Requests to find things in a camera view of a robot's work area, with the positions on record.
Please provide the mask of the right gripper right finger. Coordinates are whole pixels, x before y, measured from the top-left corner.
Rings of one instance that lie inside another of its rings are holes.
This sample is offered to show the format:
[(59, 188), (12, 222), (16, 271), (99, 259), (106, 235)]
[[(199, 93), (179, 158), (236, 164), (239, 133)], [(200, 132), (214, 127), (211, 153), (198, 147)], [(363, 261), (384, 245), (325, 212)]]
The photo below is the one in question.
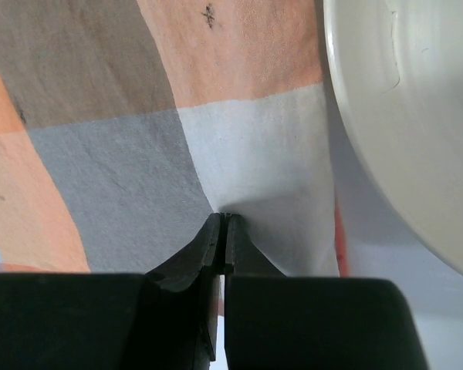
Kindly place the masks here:
[(231, 369), (426, 369), (409, 305), (391, 281), (289, 277), (228, 221), (225, 353)]

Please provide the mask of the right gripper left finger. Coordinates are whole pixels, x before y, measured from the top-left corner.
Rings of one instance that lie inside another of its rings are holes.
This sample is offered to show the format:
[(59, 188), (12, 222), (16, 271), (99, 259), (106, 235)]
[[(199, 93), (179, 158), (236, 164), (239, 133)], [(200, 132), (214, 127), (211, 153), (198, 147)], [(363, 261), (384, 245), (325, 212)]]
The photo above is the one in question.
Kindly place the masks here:
[(206, 369), (221, 217), (146, 274), (0, 273), (0, 369)]

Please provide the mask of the orange blue checkered cloth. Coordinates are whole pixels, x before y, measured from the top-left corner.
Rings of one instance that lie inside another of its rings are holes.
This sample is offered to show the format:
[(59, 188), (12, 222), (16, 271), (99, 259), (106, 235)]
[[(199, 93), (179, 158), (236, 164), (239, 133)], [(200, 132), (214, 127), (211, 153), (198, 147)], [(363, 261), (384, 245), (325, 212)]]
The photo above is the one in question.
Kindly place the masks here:
[(213, 212), (345, 277), (320, 1), (0, 1), (0, 272), (145, 272)]

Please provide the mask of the cream ceramic plate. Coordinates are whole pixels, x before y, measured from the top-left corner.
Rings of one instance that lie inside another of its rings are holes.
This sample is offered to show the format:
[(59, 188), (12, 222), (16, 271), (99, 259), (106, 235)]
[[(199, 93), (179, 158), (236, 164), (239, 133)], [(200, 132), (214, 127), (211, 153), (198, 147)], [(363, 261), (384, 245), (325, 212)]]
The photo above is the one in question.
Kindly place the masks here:
[(463, 1), (326, 1), (346, 133), (370, 179), (463, 274)]

